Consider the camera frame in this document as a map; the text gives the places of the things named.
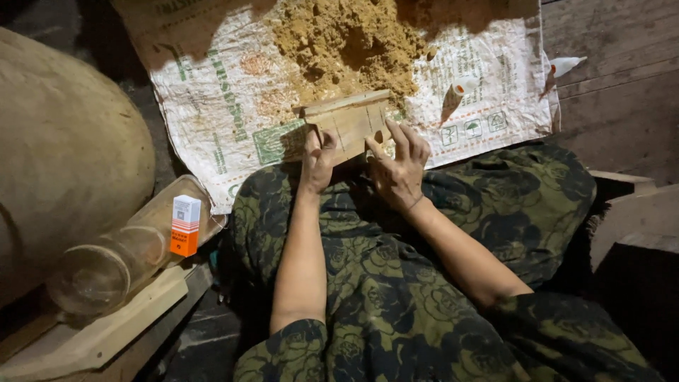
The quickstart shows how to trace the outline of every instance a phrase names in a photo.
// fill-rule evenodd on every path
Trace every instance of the glue bottle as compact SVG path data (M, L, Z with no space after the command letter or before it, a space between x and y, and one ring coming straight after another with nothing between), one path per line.
M550 73L554 75L554 78L561 77L562 75L566 74L569 70L573 69L574 67L576 67L576 65L583 62L584 60L587 60L587 57L554 58L553 60L549 61L549 64L551 65Z
M472 77L470 75L460 77L457 80L453 81L452 86L453 92L455 92L455 94L457 94L458 96L462 97L479 87L479 79L476 77Z

